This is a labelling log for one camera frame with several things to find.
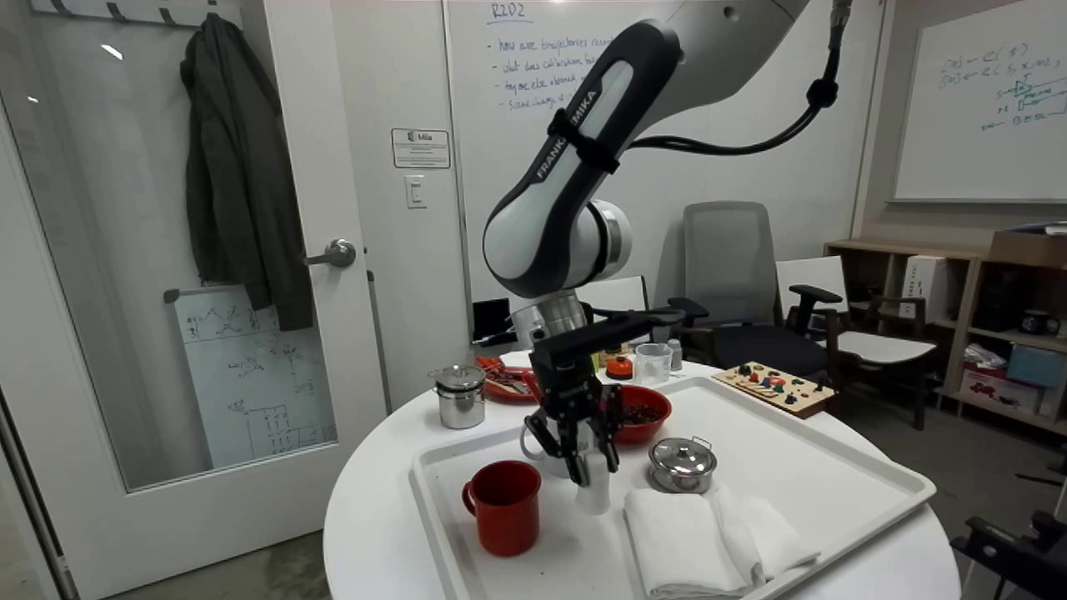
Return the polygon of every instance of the small bowl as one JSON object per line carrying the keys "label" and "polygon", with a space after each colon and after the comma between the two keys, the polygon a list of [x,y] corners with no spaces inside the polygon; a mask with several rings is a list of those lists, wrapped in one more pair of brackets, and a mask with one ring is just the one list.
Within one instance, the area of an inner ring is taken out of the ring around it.
{"label": "small bowl", "polygon": [[650,445],[664,428],[664,420],[672,416],[672,400],[646,387],[621,387],[621,400],[624,400],[624,425],[616,428],[614,439],[624,448]]}

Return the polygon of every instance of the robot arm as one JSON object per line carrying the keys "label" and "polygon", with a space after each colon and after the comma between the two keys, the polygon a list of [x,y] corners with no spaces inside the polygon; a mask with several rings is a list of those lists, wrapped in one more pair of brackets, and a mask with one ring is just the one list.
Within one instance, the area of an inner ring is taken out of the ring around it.
{"label": "robot arm", "polygon": [[[552,125],[524,180],[492,214],[492,274],[511,294],[547,298],[621,270],[631,225],[616,206],[592,204],[595,191],[642,130],[736,92],[803,6],[806,0],[667,0],[667,20],[614,36]],[[851,0],[834,0],[830,51],[842,48],[848,11]]]}

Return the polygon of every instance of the white tray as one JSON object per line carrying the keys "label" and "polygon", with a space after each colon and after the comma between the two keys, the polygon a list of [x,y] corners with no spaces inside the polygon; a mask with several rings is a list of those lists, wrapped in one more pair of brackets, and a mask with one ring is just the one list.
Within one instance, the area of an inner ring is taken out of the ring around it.
{"label": "white tray", "polygon": [[[783,589],[828,571],[934,497],[934,485],[873,452],[861,452],[817,428],[758,405],[717,379],[691,376],[662,387],[675,415],[664,438],[705,438],[715,445],[715,476],[742,492],[766,497],[821,560],[806,571],[758,588],[748,600]],[[646,491],[643,449],[624,449],[612,480],[612,511],[592,517],[576,507],[576,488],[545,474],[540,541],[530,554],[497,560],[482,551],[465,485],[495,461],[524,461],[520,431],[488,434],[425,452],[409,485],[433,545],[444,589],[455,600],[520,596],[614,596],[642,600],[642,574],[624,524],[627,491]]]}

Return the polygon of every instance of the cable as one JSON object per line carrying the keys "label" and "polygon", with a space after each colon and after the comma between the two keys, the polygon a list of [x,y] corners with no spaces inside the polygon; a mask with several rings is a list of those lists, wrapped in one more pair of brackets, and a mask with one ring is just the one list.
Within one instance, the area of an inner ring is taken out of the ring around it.
{"label": "cable", "polygon": [[778,136],[748,145],[748,147],[717,147],[691,136],[642,136],[642,140],[631,140],[627,151],[646,147],[646,151],[705,154],[705,156],[748,156],[748,154],[766,154],[774,147],[783,147],[787,140],[800,136],[800,130],[806,130],[823,108],[834,108],[842,39],[844,39],[844,25],[830,28],[830,57],[828,57],[823,76],[806,87],[806,110]]}

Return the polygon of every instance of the desk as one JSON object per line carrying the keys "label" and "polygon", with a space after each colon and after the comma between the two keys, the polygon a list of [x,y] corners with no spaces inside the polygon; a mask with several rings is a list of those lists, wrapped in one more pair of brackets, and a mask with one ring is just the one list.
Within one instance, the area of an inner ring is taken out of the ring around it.
{"label": "desk", "polygon": [[[511,431],[530,408],[488,405],[475,431],[444,431],[437,394],[428,389],[385,420],[338,476],[327,524],[325,562],[338,600],[444,600],[425,517],[409,488],[413,461],[444,445]],[[877,452],[861,434],[830,415],[812,416],[823,434]],[[851,554],[830,574],[800,588],[803,600],[957,600],[961,581],[944,526],[932,507],[895,526],[871,546]]]}

